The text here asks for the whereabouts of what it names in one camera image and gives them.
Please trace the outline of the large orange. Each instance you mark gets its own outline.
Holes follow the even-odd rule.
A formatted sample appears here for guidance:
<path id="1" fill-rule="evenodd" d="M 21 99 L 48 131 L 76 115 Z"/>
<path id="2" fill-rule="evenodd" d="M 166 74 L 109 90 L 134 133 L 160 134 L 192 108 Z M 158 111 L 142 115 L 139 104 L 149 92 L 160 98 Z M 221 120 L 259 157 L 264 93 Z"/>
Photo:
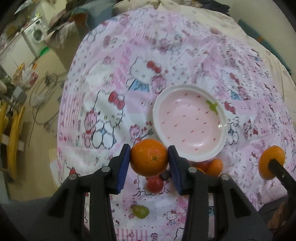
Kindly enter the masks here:
<path id="1" fill-rule="evenodd" d="M 139 175 L 158 176 L 168 167 L 168 151 L 157 140 L 151 138 L 141 140 L 130 151 L 130 165 Z"/>

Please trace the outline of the yellow wooden frame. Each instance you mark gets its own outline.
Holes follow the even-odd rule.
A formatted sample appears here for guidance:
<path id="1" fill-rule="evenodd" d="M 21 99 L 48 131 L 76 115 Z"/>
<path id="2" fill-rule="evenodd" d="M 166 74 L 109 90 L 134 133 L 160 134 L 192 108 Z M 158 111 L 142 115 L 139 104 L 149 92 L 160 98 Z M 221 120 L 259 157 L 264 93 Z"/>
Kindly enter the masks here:
<path id="1" fill-rule="evenodd" d="M 26 107 L 21 106 L 19 111 L 15 110 L 13 112 L 10 134 L 7 136 L 4 134 L 4 124 L 6 114 L 8 113 L 8 106 L 9 104 L 6 102 L 1 104 L 1 144 L 6 146 L 7 155 L 7 168 L 1 168 L 1 170 L 7 172 L 12 179 L 15 179 L 17 152 L 24 151 L 24 143 L 19 137 L 21 135 Z"/>

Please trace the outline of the red cherry tomato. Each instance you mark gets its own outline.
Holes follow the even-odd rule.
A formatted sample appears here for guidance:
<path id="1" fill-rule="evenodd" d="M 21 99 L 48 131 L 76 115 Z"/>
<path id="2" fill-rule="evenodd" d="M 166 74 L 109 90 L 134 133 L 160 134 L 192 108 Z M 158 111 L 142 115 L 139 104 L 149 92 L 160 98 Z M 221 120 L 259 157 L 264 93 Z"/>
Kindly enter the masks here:
<path id="1" fill-rule="evenodd" d="M 197 168 L 198 170 L 201 170 L 202 172 L 206 173 L 209 166 L 210 166 L 210 162 L 203 161 L 203 162 L 193 163 L 192 166 Z"/>
<path id="2" fill-rule="evenodd" d="M 152 177 L 147 181 L 147 190 L 151 193 L 160 193 L 163 187 L 163 180 L 159 176 Z"/>

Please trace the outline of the pink strawberry pattern plate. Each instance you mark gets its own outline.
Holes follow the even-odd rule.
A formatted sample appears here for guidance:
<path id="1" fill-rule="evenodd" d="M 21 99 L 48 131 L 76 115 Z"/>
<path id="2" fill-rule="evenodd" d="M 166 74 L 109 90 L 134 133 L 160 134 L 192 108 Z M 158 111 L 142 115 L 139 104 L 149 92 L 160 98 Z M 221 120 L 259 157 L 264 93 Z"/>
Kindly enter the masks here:
<path id="1" fill-rule="evenodd" d="M 217 99 L 194 85 L 166 88 L 152 108 L 154 130 L 166 146 L 175 146 L 179 155 L 203 162 L 223 149 L 228 132 L 224 109 Z"/>

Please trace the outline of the white washing machine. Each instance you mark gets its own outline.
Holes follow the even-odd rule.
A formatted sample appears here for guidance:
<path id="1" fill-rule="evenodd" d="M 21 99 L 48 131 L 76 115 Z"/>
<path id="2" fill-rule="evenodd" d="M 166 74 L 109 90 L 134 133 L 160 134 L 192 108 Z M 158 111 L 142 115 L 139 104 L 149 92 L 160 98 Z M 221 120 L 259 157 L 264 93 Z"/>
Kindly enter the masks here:
<path id="1" fill-rule="evenodd" d="M 39 58 L 40 52 L 46 45 L 44 39 L 47 37 L 48 28 L 41 18 L 34 20 L 22 32 L 30 50 L 36 58 Z"/>

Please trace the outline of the medium orange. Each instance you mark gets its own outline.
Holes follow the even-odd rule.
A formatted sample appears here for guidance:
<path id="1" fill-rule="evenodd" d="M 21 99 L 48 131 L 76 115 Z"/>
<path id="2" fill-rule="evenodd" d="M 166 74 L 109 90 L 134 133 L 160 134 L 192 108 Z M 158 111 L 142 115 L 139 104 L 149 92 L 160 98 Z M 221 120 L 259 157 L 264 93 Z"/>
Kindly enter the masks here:
<path id="1" fill-rule="evenodd" d="M 271 160 L 276 160 L 281 166 L 285 163 L 285 152 L 279 146 L 271 146 L 267 148 L 261 155 L 258 164 L 258 170 L 263 180 L 271 180 L 275 175 L 269 170 Z"/>

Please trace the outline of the plastic bag on floor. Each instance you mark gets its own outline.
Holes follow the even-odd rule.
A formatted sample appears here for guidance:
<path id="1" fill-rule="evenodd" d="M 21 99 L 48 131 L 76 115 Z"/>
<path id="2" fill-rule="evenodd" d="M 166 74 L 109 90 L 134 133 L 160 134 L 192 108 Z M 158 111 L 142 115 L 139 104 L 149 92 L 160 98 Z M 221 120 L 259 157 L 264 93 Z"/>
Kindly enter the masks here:
<path id="1" fill-rule="evenodd" d="M 26 88 L 31 88 L 36 82 L 39 73 L 32 67 L 23 70 L 22 73 L 22 82 Z"/>

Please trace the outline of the green grape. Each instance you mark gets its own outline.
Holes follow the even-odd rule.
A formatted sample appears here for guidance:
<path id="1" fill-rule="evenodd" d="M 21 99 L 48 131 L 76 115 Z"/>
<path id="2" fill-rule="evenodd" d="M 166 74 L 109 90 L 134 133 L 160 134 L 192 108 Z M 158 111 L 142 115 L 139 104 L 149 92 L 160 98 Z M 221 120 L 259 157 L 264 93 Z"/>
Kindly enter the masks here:
<path id="1" fill-rule="evenodd" d="M 149 216 L 149 209 L 143 205 L 134 205 L 132 208 L 134 216 L 139 219 L 145 219 Z"/>

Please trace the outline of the small tangerine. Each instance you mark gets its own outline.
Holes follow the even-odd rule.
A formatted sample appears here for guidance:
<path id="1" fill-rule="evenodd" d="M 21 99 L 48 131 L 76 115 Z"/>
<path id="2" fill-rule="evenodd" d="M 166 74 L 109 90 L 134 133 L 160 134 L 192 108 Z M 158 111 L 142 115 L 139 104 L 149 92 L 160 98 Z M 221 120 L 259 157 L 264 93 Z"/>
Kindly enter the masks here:
<path id="1" fill-rule="evenodd" d="M 209 176 L 218 177 L 223 171 L 223 162 L 220 159 L 211 160 L 206 174 Z"/>

